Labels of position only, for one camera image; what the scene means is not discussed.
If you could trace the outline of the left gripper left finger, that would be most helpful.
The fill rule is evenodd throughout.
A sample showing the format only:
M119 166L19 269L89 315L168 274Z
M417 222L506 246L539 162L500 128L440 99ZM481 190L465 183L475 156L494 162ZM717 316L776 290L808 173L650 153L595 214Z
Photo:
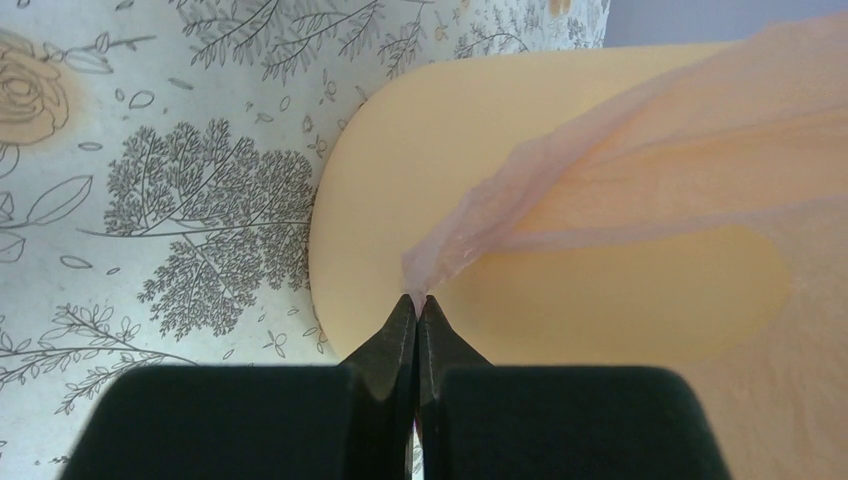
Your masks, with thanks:
M334 366L138 367L103 394L65 479L408 479L416 312Z

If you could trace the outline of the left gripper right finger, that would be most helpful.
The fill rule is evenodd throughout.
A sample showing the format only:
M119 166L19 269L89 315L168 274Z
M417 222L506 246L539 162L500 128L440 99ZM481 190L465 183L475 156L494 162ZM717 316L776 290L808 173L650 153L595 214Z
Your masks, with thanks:
M418 321L428 479L727 479L700 402L648 366L496 366L429 297Z

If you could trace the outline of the yellow plastic trash bin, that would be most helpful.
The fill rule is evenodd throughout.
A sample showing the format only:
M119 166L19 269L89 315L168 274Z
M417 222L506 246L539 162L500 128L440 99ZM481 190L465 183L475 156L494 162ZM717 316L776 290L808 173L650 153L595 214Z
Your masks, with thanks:
M434 294L498 363L679 370L739 479L847 475L847 35L420 68L319 185L337 354Z

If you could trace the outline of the pink plastic trash bag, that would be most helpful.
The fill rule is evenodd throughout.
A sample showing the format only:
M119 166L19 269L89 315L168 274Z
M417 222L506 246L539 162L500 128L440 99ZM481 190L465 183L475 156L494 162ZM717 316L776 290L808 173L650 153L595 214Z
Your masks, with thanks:
M847 475L847 16L779 24L516 147L403 257L416 306L481 256L724 227L786 264L753 340L701 361L747 479Z

